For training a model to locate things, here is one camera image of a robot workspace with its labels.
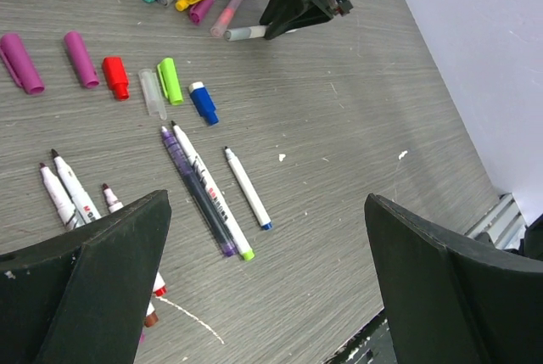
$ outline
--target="gray wood grain surface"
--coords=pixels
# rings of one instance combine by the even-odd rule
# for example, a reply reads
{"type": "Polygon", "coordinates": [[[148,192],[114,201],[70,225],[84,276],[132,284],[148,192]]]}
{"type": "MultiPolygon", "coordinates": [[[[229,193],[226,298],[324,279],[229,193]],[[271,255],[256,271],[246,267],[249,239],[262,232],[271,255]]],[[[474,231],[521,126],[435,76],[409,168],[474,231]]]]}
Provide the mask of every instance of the gray wood grain surface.
{"type": "MultiPolygon", "coordinates": [[[[173,217],[159,300],[141,363],[317,363],[381,307],[364,225],[371,193],[462,232],[496,201],[404,0],[352,0],[330,24],[273,42],[224,42],[210,17],[192,25],[141,0],[0,0],[0,33],[17,31],[47,84],[41,97],[0,69],[0,252],[60,235],[38,162],[56,148],[106,208],[107,182],[128,204],[160,188],[173,217]],[[78,30],[96,66],[120,55],[131,98],[79,87],[62,38],[78,30]],[[221,122],[208,127],[188,95],[168,106],[238,218],[256,258],[222,259],[147,115],[137,71],[171,56],[186,87],[203,81],[221,122]],[[275,224],[262,232],[225,160],[238,154],[275,224]],[[407,151],[399,160],[402,152],[407,151]],[[283,162],[279,155],[285,154],[283,162]]],[[[245,0],[232,27],[254,25],[267,0],[245,0]]]]}

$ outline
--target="clear marker cap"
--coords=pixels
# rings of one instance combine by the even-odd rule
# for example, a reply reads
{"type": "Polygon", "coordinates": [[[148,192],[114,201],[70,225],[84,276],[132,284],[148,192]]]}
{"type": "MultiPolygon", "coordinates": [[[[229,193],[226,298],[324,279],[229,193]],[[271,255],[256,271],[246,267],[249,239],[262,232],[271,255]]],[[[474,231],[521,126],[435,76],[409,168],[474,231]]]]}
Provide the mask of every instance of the clear marker cap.
{"type": "Polygon", "coordinates": [[[156,73],[151,69],[143,69],[138,71],[137,75],[142,84],[143,97],[145,98],[149,115],[158,115],[161,120],[166,120],[168,115],[160,91],[159,78],[156,73]]]}

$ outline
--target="purple marker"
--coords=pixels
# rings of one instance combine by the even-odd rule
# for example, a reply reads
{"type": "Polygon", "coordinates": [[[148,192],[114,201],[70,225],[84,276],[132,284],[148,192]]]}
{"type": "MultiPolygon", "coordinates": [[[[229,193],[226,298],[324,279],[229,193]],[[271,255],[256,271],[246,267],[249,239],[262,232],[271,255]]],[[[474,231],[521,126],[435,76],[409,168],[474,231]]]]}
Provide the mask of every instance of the purple marker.
{"type": "Polygon", "coordinates": [[[221,246],[222,253],[226,256],[236,254],[236,247],[234,246],[230,232],[225,227],[218,211],[205,192],[204,186],[196,176],[196,173],[194,173],[193,167],[188,163],[187,157],[183,153],[175,135],[163,126],[160,133],[162,134],[164,146],[168,149],[168,153],[181,174],[188,191],[193,196],[194,201],[199,206],[200,211],[210,226],[213,236],[221,246]]]}
{"type": "Polygon", "coordinates": [[[7,33],[0,38],[0,57],[17,87],[24,88],[30,95],[45,90],[42,78],[17,33],[7,33]]]}
{"type": "Polygon", "coordinates": [[[188,17],[195,25],[199,25],[210,11],[213,3],[215,3],[215,0],[203,0],[194,4],[188,11],[188,17]]]}
{"type": "Polygon", "coordinates": [[[83,37],[76,31],[70,31],[64,36],[64,43],[66,43],[71,62],[76,68],[81,84],[86,88],[95,88],[100,84],[100,80],[94,64],[92,64],[91,56],[88,55],[83,37]]]}

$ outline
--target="white wall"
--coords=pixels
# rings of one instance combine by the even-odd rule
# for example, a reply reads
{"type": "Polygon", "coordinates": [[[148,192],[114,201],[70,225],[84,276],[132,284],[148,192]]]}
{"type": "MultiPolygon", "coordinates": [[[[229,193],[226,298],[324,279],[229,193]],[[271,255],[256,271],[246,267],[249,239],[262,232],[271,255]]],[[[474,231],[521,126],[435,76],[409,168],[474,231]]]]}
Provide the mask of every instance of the white wall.
{"type": "Polygon", "coordinates": [[[543,213],[543,0],[406,0],[490,180],[543,213]]]}

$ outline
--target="red marker cap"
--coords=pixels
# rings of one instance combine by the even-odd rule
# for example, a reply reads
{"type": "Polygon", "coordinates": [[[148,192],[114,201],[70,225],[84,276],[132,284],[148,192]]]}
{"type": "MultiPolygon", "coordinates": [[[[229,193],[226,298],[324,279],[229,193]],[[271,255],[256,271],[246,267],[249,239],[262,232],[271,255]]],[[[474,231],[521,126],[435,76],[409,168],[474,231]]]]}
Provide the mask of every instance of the red marker cap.
{"type": "Polygon", "coordinates": [[[154,291],[154,294],[156,294],[157,296],[162,296],[162,295],[166,294],[166,292],[167,292],[166,286],[163,286],[162,288],[157,289],[156,291],[154,291]]]}
{"type": "Polygon", "coordinates": [[[128,99],[128,76],[126,75],[125,66],[122,64],[120,57],[106,57],[102,63],[105,80],[108,82],[108,87],[115,98],[119,101],[128,99]]]}

